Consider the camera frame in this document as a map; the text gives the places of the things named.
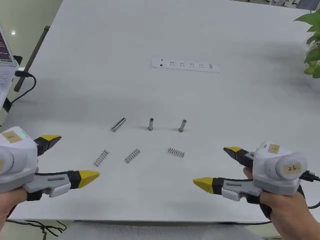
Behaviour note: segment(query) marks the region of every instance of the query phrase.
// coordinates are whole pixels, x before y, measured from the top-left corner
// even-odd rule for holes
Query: steel pin
[[[117,131],[117,129],[122,125],[122,124],[124,124],[124,122],[126,121],[127,119],[124,117],[124,118],[122,118],[120,121],[118,121],[117,123],[116,123],[116,125],[114,125],[112,128],[111,128],[111,131],[112,132],[116,132]]]
[[[152,131],[154,129],[154,119],[150,118],[148,130]]]
[[[185,126],[186,126],[186,123],[187,123],[187,120],[183,120],[182,121],[182,123],[181,123],[181,126],[180,126],[180,128],[178,129],[178,131],[180,132],[180,133],[183,133],[184,132],[184,128],[185,128]]]

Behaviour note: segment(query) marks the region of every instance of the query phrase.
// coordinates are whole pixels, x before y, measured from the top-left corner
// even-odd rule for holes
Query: human hand
[[[0,193],[0,230],[3,228],[11,209],[26,200],[27,192],[23,188]]]
[[[252,171],[244,168],[243,173],[252,179]],[[263,192],[260,202],[272,209],[270,220],[279,234],[286,240],[320,240],[320,224],[311,215],[306,200],[296,192],[293,196]]]

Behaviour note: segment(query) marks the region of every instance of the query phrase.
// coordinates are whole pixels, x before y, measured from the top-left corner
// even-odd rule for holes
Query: compression spring
[[[129,154],[129,156],[127,156],[124,161],[128,164],[131,162],[131,160],[133,160],[138,154],[140,153],[140,150],[138,148],[136,148],[132,153]]]
[[[176,155],[176,156],[178,156],[180,158],[183,158],[185,156],[185,152],[179,151],[179,150],[177,150],[175,148],[172,148],[172,147],[168,148],[168,153]]]
[[[100,164],[102,164],[102,162],[106,159],[108,154],[109,154],[109,151],[107,149],[103,150],[100,156],[94,161],[93,165],[95,165],[96,167],[99,167]]]

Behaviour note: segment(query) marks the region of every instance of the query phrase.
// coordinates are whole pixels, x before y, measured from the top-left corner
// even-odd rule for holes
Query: yellow fingertip
[[[61,138],[61,135],[45,134],[45,135],[41,135],[40,137],[50,142],[52,139]]]
[[[193,179],[193,183],[197,185],[199,188],[205,190],[206,192],[213,194],[214,190],[212,188],[212,182],[213,182],[212,177],[202,177],[202,178],[196,178]]]
[[[95,180],[97,177],[100,176],[100,172],[98,171],[90,171],[90,170],[81,170],[79,171],[79,174],[81,176],[81,180],[78,186],[78,189],[83,188],[84,186],[91,183],[93,180]]]
[[[241,147],[238,147],[238,146],[225,146],[224,148],[225,149],[229,149],[229,150],[231,150],[231,151],[233,151],[235,153],[242,149]]]

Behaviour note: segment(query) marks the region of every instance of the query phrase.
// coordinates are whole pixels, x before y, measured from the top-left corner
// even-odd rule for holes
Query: electrical outlet
[[[151,58],[150,64],[153,68],[220,73],[220,68],[217,65],[205,61],[185,61],[155,56]]]

